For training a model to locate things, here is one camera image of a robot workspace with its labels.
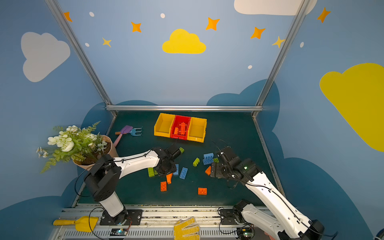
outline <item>toy brick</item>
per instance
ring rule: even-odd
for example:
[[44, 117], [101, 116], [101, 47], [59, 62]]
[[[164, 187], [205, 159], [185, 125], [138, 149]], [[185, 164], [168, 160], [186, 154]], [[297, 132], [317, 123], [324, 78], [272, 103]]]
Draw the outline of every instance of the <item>toy brick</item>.
[[197, 157], [197, 158], [194, 160], [194, 162], [192, 163], [192, 165], [193, 165], [194, 167], [196, 167], [196, 166], [199, 164], [199, 162], [200, 162], [200, 159]]
[[180, 173], [180, 178], [181, 179], [185, 179], [185, 177], [186, 177], [186, 175], [187, 175], [187, 171], [188, 171], [188, 168], [186, 168], [186, 167], [183, 167], [182, 169], [181, 169], [181, 173]]
[[211, 175], [211, 166], [209, 166], [209, 168], [206, 169], [205, 173], [210, 176]]
[[199, 187], [197, 190], [198, 195], [206, 195], [207, 194], [207, 189], [203, 187]]
[[213, 158], [214, 157], [214, 154], [213, 153], [207, 153], [207, 154], [204, 154], [204, 159], [207, 159], [207, 158]]
[[175, 165], [176, 165], [176, 171], [173, 173], [173, 175], [178, 176], [179, 175], [179, 165], [178, 164], [175, 164]]
[[167, 182], [160, 183], [160, 191], [165, 192], [167, 190]]
[[208, 165], [208, 164], [211, 164], [213, 162], [214, 162], [214, 160], [212, 158], [203, 159], [203, 164], [204, 165]]
[[148, 168], [148, 175], [149, 175], [149, 177], [154, 177], [155, 176], [155, 172], [153, 171], [153, 167], [149, 167]]
[[170, 179], [172, 178], [173, 173], [167, 174], [167, 183], [171, 184]]

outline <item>yellow scoop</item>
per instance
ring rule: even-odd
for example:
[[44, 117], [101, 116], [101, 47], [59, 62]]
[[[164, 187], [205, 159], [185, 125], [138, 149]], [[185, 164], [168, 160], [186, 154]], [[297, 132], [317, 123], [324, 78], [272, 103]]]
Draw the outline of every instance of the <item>yellow scoop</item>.
[[92, 231], [95, 229], [96, 223], [99, 220], [98, 217], [81, 217], [78, 220], [64, 220], [57, 219], [53, 222], [54, 226], [71, 225], [75, 224], [76, 230], [79, 232], [91, 232], [89, 225], [91, 225]]

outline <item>yellow star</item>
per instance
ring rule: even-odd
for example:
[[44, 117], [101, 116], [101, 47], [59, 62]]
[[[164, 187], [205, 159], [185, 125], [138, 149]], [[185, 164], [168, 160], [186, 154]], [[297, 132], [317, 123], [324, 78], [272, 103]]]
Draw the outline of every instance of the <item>yellow star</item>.
[[251, 39], [253, 39], [253, 38], [258, 38], [258, 39], [260, 39], [260, 38], [262, 37], [262, 33], [263, 33], [264, 30], [265, 30], [265, 28], [264, 28], [264, 29], [258, 29], [258, 28], [255, 28], [255, 32], [254, 32], [253, 35], [251, 36]]
[[216, 25], [219, 22], [219, 20], [220, 19], [212, 20], [212, 19], [208, 18], [208, 26], [205, 30], [213, 29], [216, 31]]
[[317, 18], [317, 20], [321, 20], [321, 23], [323, 23], [324, 22], [324, 19], [328, 16], [328, 14], [330, 14], [331, 12], [329, 11], [327, 11], [327, 10], [325, 10], [325, 8], [324, 8], [324, 10], [323, 10], [323, 12], [321, 13], [321, 15]]
[[272, 44], [272, 46], [273, 46], [273, 45], [277, 45], [277, 46], [279, 46], [279, 48], [280, 48], [281, 43], [284, 42], [284, 41], [285, 41], [285, 39], [281, 40], [281, 39], [280, 39], [280, 36], [278, 36], [278, 37], [277, 37], [277, 42], [274, 43], [274, 44]]
[[132, 32], [137, 31], [137, 32], [141, 33], [141, 30], [140, 30], [141, 23], [134, 24], [133, 22], [131, 22], [131, 24], [133, 26]]
[[108, 45], [109, 47], [111, 47], [111, 46], [109, 45], [109, 42], [112, 41], [112, 40], [107, 41], [107, 40], [105, 40], [104, 38], [103, 38], [103, 40], [104, 40], [103, 45]]
[[70, 18], [70, 12], [66, 12], [66, 13], [64, 13], [64, 16], [65, 16], [65, 18], [66, 18], [68, 21], [72, 22], [72, 19]]

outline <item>orange block in red bin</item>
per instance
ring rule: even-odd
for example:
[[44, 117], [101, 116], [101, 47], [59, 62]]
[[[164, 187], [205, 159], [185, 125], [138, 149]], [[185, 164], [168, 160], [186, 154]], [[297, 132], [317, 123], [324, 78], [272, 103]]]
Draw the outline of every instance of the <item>orange block in red bin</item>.
[[207, 189], [200, 187], [199, 190], [197, 191], [198, 195], [206, 195], [207, 194]]
[[205, 173], [209, 176], [211, 175], [211, 166], [209, 166], [209, 168], [206, 169]]
[[172, 176], [173, 176], [173, 173], [170, 173], [170, 174], [167, 175], [167, 182], [168, 182], [168, 184], [171, 184], [170, 179], [172, 178]]
[[160, 191], [165, 192], [167, 190], [167, 182], [160, 183]]

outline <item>soil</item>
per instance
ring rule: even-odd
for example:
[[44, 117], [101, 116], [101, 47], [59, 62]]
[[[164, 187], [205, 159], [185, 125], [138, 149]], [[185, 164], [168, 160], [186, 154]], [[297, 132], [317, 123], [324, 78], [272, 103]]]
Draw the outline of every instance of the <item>soil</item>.
[[[111, 150], [111, 143], [110, 142], [107, 142], [107, 148], [104, 150], [104, 152], [107, 154], [110, 150]], [[95, 157], [97, 159], [101, 158], [101, 155], [95, 155]], [[93, 158], [90, 158], [90, 157], [87, 157], [84, 161], [80, 162], [80, 161], [77, 161], [77, 160], [73, 160], [76, 164], [78, 165], [83, 165], [83, 166], [88, 166], [88, 165], [91, 165], [91, 164], [94, 164], [96, 161], [93, 159]]]

